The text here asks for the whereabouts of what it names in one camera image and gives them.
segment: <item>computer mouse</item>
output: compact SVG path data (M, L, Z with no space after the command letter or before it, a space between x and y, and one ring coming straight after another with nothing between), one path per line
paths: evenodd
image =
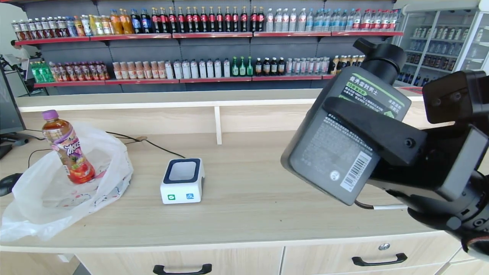
M15 183L22 176L22 173L12 174L0 180L0 197L12 193Z

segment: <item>green glass bottle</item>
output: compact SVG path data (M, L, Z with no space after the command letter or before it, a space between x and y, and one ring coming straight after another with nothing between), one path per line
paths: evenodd
M233 76L238 76L239 75L239 69L238 69L238 60L235 57L233 57Z
M245 57L241 57L241 66L240 66L240 76L246 75L246 67L245 67Z
M246 74L253 76L253 66L251 65L251 56L248 56L248 67L246 67Z

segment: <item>gray wall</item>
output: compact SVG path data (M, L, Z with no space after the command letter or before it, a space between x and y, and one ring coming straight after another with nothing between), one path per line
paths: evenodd
M392 2L384 1L362 1L362 0L186 0L186 1L116 1L99 0L94 5L91 0L58 0L31 2L25 5L29 18L47 16L72 16L82 14L109 15L110 9L124 8L129 12L132 8L141 12L141 8L151 12L152 7L172 6L175 10L181 6L183 10L187 6L213 6L217 12L220 5L222 11L225 7L237 6L238 12L246 6L248 14L251 14L253 6L263 6L265 11L271 7L274 12L277 8L289 10L297 8L330 8L332 10L360 8L391 9ZM254 38L222 38L222 39L146 39L128 41L110 41L107 46L103 42L81 42L81 43L57 43L41 45L43 57L53 62L80 62L80 61L103 61L109 69L111 63L116 61L159 61L170 59L197 59L224 58L232 59L233 56L257 57L323 57L334 55L360 54L353 48L352 44L357 37L254 37ZM382 43L379 37L367 37L374 43ZM88 87L58 87L58 94L78 93L113 93L113 92L175 92L175 91L210 91L210 90L248 90L248 89L299 89L320 88L326 85L327 80L313 81L270 81L270 82L235 82L235 83L189 83L189 84L153 84L153 85L107 85Z

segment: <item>purple bottle cap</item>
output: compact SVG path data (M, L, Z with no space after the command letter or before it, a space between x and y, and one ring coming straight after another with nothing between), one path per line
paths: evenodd
M43 119L44 120L52 120L55 118L58 118L58 112L56 110L48 110L43 112Z

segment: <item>black drawer handle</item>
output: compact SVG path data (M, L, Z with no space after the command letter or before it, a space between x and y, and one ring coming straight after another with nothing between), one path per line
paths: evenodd
M153 273L157 275L202 275L207 274L212 271L212 264L204 264L202 265L202 269L197 272L188 272L188 273L168 273L164 271L165 266L155 265L153 268Z
M393 265L393 264L400 264L400 263L402 263L402 262L404 262L404 261L407 260L407 256L404 253L396 254L396 257L398 259L395 260L395 261L392 261L392 262L383 262L383 263L367 263L367 262L363 261L361 257L353 257L352 260L353 260L353 263L355 265L358 265L358 266Z

